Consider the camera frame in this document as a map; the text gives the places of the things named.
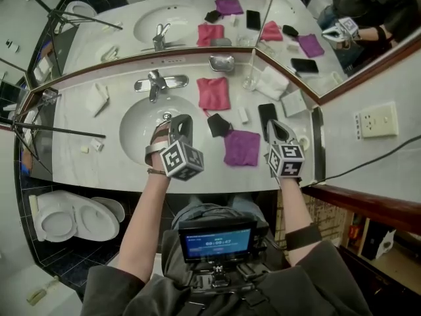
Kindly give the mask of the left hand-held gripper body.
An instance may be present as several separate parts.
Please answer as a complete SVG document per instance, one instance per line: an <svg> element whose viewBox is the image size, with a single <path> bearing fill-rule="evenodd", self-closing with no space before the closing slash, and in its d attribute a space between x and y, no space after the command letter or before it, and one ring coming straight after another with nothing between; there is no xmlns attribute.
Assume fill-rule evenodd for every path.
<svg viewBox="0 0 421 316"><path fill-rule="evenodd" d="M160 152L160 157L167 177L190 180L204 171L203 153L195 149L186 136L172 140L167 134L166 142L167 146Z"/></svg>

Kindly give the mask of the silver soap dish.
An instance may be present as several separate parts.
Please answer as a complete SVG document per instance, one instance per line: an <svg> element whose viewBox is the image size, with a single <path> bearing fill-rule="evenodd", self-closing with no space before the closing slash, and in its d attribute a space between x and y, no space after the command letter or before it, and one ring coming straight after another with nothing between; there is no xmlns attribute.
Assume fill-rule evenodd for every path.
<svg viewBox="0 0 421 316"><path fill-rule="evenodd" d="M231 72L235 68L235 59L229 54L213 54L209 57L209 65L215 72Z"/></svg>

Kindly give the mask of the person's right forearm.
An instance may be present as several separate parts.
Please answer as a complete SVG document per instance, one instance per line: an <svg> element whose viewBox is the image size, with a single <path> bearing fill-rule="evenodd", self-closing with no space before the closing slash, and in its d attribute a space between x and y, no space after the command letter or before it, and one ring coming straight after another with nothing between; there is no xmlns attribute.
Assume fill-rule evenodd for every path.
<svg viewBox="0 0 421 316"><path fill-rule="evenodd" d="M294 178L281 178L282 200L284 207L285 233L289 234L308 227L312 223L301 189ZM296 266L318 244L317 241L305 247L297 248L288 252L291 266Z"/></svg>

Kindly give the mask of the person's left forearm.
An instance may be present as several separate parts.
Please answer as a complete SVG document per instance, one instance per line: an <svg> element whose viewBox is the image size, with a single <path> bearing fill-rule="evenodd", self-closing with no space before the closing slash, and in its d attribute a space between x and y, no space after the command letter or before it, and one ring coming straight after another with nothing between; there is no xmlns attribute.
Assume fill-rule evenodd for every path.
<svg viewBox="0 0 421 316"><path fill-rule="evenodd" d="M162 207L170 179L150 174L124 234L117 268L148 282L159 241Z"/></svg>

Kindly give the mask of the white and green card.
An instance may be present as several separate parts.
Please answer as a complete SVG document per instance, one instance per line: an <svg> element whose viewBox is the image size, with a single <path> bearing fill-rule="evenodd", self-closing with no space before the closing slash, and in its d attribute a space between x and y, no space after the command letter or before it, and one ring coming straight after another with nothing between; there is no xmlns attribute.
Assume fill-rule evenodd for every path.
<svg viewBox="0 0 421 316"><path fill-rule="evenodd" d="M283 96L280 101L286 117L295 116L309 109L301 90L295 90Z"/></svg>

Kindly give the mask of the purple cloth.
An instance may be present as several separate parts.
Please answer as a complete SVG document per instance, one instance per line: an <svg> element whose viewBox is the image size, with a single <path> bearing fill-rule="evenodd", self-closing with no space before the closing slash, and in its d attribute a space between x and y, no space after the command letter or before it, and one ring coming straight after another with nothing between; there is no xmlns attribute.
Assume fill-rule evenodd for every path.
<svg viewBox="0 0 421 316"><path fill-rule="evenodd" d="M231 130L224 137L224 162L231 167L256 167L259 161L260 134Z"/></svg>

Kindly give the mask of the white sink basin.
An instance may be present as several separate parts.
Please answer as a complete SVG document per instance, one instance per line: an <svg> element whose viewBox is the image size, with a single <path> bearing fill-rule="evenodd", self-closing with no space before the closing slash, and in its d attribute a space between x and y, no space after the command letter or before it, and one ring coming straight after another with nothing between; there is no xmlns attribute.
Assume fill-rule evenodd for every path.
<svg viewBox="0 0 421 316"><path fill-rule="evenodd" d="M193 147L202 148L211 136L205 114L190 101L176 95L164 95L151 103L148 98L134 103L122 117L120 144L125 154L135 163L145 166L145 148L155 128L166 119L190 115L193 120Z"/></svg>

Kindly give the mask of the thick folded white towel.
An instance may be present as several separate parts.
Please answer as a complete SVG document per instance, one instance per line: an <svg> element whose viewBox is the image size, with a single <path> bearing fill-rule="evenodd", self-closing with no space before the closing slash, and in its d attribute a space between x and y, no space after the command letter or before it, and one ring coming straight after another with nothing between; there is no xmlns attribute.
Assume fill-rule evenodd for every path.
<svg viewBox="0 0 421 316"><path fill-rule="evenodd" d="M261 94L279 101L289 86L289 80L271 66L267 66L256 83L255 89Z"/></svg>

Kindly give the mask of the chest mounted monitor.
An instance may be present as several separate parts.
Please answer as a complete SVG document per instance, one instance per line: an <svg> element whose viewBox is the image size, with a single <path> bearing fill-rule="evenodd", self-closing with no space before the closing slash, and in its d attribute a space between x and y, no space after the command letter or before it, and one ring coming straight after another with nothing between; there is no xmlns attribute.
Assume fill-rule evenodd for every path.
<svg viewBox="0 0 421 316"><path fill-rule="evenodd" d="M224 218L183 221L178 235L186 263L227 263L246 258L253 249L257 221Z"/></svg>

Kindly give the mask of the small folded white towel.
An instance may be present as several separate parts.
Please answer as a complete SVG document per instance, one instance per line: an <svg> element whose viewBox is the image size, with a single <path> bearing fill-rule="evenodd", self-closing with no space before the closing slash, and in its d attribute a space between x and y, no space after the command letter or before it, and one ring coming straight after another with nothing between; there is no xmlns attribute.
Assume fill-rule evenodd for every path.
<svg viewBox="0 0 421 316"><path fill-rule="evenodd" d="M86 109L92 117L96 117L107 104L109 93L106 86L94 83L86 96Z"/></svg>

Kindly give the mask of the narrow wood framed mirror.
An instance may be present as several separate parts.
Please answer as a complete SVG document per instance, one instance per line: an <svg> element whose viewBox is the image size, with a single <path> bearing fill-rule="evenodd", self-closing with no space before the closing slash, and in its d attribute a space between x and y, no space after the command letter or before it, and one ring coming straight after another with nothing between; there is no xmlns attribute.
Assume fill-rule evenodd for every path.
<svg viewBox="0 0 421 316"><path fill-rule="evenodd" d="M421 29L421 0L270 0L257 48L323 96Z"/></svg>

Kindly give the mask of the black tripod light stand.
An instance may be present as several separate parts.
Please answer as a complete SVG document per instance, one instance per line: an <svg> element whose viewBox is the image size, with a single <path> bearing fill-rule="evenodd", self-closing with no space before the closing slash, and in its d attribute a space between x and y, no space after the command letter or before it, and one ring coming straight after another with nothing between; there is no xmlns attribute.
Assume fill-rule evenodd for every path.
<svg viewBox="0 0 421 316"><path fill-rule="evenodd" d="M18 138L20 143L24 145L24 147L30 152L32 157L49 174L53 174L53 173L52 173L52 170L49 169L40 159L37 146L36 146L36 140L34 138L35 131L59 132L59 133L73 134L73 135L85 136L85 137L90 137L90 138L98 138L98 139L106 138L106 136L102 134L94 134L91 132L82 132L82 131L76 131L76 130L69 130L65 128L56 128L54 126L45 126L45 125L36 124L36 119L41 108L44 108L48 104L52 104L53 101L57 101L61 96L62 95L59 94L58 91L47 89L47 92L43 92L41 103L34 105L33 107L30 107L26 111L23 111L21 113L18 113L17 115L14 115L12 119L0 117L0 126L5 126L8 129L11 129L11 131ZM37 111L37 114L33 118L32 122L26 123L20 120L23 116L27 115L31 111ZM23 129L27 129L30 133L30 137L32 139L30 144L26 141L24 137Z"/></svg>

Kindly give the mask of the person's dark grey shirt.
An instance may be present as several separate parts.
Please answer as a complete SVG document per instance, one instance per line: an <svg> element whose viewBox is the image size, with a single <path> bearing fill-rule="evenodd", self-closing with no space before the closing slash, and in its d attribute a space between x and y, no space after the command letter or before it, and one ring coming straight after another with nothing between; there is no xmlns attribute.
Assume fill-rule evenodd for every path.
<svg viewBox="0 0 421 316"><path fill-rule="evenodd" d="M276 267L248 292L196 298L177 231L162 239L163 276L144 283L110 266L89 270L80 316L372 316L336 247L322 241L298 264Z"/></svg>

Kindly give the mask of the cream wall power socket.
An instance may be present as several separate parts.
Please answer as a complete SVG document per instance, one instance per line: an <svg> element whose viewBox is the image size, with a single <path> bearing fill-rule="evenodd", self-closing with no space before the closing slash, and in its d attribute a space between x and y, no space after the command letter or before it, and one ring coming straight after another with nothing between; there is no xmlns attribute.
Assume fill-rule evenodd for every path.
<svg viewBox="0 0 421 316"><path fill-rule="evenodd" d="M365 108L354 115L357 139L397 136L399 133L394 102Z"/></svg>

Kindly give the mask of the black chest rig mount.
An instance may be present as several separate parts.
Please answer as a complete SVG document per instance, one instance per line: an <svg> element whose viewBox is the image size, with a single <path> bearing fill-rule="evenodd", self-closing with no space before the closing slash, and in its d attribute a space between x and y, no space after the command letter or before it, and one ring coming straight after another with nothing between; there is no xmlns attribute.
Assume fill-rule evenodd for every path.
<svg viewBox="0 0 421 316"><path fill-rule="evenodd" d="M263 263L215 263L211 270L195 272L186 304L201 311L217 296L234 295L251 306L258 305L266 300L257 288L258 281L269 273Z"/></svg>

